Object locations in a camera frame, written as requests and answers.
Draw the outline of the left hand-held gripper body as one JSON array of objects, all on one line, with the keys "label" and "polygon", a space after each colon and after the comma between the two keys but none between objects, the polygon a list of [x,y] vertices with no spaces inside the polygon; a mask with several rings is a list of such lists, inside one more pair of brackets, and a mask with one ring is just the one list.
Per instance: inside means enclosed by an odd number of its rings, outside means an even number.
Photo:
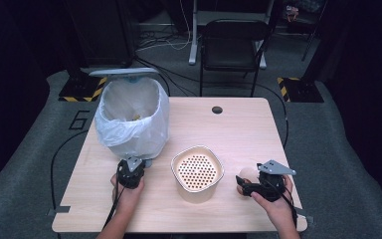
[{"label": "left hand-held gripper body", "polygon": [[122,159],[117,166],[117,182],[129,189],[136,188],[144,175],[144,167],[145,162],[140,158],[132,156]]}]

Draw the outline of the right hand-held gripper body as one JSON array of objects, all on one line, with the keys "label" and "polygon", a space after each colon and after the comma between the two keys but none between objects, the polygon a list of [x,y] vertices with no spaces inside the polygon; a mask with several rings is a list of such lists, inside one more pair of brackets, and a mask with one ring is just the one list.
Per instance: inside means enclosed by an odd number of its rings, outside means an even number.
[{"label": "right hand-held gripper body", "polygon": [[259,182],[256,184],[255,191],[262,195],[269,202],[274,202],[282,197],[286,187],[284,175],[296,175],[296,171],[275,160],[265,163],[258,163]]}]

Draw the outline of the pale peach round object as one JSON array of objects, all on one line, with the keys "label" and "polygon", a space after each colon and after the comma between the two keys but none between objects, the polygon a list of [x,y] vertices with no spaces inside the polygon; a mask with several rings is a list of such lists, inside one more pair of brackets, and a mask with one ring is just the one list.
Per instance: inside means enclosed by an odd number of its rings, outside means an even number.
[{"label": "pale peach round object", "polygon": [[[255,191],[260,187],[260,182],[258,179],[259,172],[256,169],[250,168],[250,167],[244,167],[237,175],[240,176],[241,178],[247,179],[246,183],[243,186],[253,186],[255,188]],[[237,184],[237,190],[241,195],[243,195],[242,193],[243,186],[240,186]]]}]

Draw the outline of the person's left hand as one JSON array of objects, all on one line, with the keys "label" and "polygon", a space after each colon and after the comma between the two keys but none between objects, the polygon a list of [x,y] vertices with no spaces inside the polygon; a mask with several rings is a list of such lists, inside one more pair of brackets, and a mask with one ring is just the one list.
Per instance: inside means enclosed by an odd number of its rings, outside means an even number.
[{"label": "person's left hand", "polygon": [[114,175],[110,182],[113,186],[112,200],[117,201],[116,214],[132,214],[135,211],[136,206],[144,188],[144,178],[141,177],[139,184],[136,188],[124,188],[121,184],[116,182],[117,177]]}]

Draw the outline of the person's right hand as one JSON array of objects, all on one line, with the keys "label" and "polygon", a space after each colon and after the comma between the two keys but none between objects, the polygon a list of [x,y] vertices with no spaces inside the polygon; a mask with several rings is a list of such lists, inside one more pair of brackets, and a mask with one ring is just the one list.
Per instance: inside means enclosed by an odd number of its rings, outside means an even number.
[{"label": "person's right hand", "polygon": [[275,202],[269,202],[257,192],[252,192],[251,197],[259,203],[267,212],[268,217],[275,226],[275,223],[292,221],[292,212],[288,203],[283,199],[278,199]]}]

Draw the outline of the cream perforated basket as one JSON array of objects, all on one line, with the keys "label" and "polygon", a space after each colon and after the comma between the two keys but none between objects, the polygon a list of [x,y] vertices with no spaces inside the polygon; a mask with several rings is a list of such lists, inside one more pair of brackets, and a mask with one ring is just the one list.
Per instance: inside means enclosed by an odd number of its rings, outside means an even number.
[{"label": "cream perforated basket", "polygon": [[171,161],[171,170],[179,195],[194,204],[208,201],[225,173],[223,163],[205,145],[179,152]]}]

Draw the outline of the grey tape strip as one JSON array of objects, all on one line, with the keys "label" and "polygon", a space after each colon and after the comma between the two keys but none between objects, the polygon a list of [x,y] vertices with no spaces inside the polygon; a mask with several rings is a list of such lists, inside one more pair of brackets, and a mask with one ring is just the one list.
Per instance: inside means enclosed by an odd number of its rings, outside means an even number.
[{"label": "grey tape strip", "polygon": [[309,215],[304,209],[297,207],[295,212],[298,217],[304,218],[308,225],[311,225],[314,222],[313,217]]}]

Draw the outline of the striped black stand base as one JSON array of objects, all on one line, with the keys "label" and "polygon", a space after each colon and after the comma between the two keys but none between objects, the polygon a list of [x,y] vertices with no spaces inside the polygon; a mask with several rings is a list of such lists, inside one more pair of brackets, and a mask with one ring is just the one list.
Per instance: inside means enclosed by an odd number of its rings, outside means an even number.
[{"label": "striped black stand base", "polygon": [[315,83],[306,83],[299,78],[278,78],[281,94],[289,103],[323,103]]},{"label": "striped black stand base", "polygon": [[100,96],[106,78],[93,77],[79,71],[69,79],[59,93],[59,100],[64,102],[94,102]]}]

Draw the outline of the black folding chair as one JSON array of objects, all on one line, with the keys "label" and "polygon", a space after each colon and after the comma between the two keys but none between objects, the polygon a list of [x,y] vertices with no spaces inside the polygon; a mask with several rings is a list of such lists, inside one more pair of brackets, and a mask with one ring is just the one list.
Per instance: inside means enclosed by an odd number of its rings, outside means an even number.
[{"label": "black folding chair", "polygon": [[270,26],[261,20],[218,19],[207,23],[202,31],[199,94],[203,95],[205,71],[241,72],[254,74],[252,97],[270,34]]}]

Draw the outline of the black cabinet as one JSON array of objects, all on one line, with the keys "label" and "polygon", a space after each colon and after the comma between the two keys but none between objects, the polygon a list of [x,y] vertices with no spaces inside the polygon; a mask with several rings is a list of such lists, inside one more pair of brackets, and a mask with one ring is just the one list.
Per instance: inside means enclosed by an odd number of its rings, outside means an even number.
[{"label": "black cabinet", "polygon": [[139,27],[130,0],[65,0],[88,66],[128,68]]}]

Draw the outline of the white desk frame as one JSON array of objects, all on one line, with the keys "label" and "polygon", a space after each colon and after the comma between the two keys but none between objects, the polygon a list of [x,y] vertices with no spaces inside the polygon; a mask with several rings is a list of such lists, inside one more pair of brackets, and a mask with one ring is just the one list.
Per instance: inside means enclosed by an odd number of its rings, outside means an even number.
[{"label": "white desk frame", "polygon": [[197,62],[198,50],[198,27],[203,26],[211,20],[216,19],[241,19],[241,20],[261,20],[269,22],[275,0],[250,0],[254,1],[246,6],[238,6],[231,0],[231,6],[222,6],[220,10],[213,5],[207,5],[203,10],[200,10],[198,3],[202,0],[192,0],[192,20],[190,24],[190,54],[188,64],[194,66]]}]

